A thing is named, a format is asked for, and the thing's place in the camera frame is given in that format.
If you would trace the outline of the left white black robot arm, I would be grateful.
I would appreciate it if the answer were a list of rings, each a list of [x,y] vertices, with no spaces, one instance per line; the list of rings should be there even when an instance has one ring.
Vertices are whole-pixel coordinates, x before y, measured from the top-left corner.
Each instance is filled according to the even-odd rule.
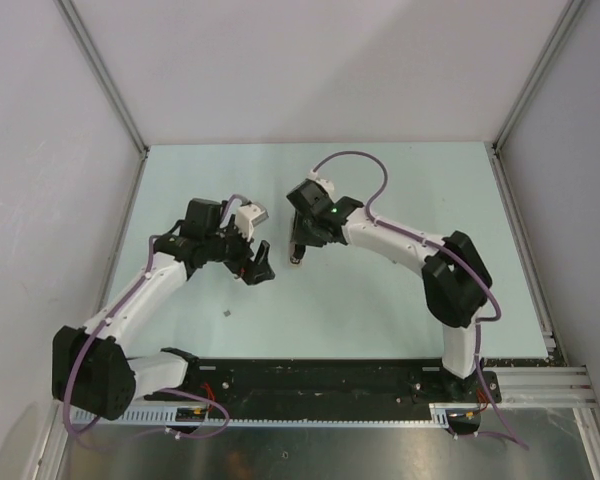
[[[269,243],[253,243],[256,227],[268,218],[266,208],[248,199],[235,212],[230,205],[190,200],[184,218],[150,236],[145,266],[109,305],[82,327],[64,326],[55,334],[54,399],[67,409],[116,420],[138,398],[167,392],[187,400],[199,392],[195,355],[174,347],[144,357],[127,351],[158,308],[209,263],[224,265],[249,286],[274,279]]]

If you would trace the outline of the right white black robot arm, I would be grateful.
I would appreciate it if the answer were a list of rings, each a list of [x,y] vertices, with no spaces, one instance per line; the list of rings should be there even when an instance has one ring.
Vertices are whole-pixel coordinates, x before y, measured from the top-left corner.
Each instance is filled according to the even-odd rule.
[[[294,208],[290,262],[299,265],[309,247],[359,247],[402,265],[423,281],[430,314],[443,325],[441,388],[453,401],[477,389],[480,366],[476,326],[493,280],[470,237],[417,232],[392,224],[370,206],[344,196],[335,201],[329,182],[306,179],[287,194]]]

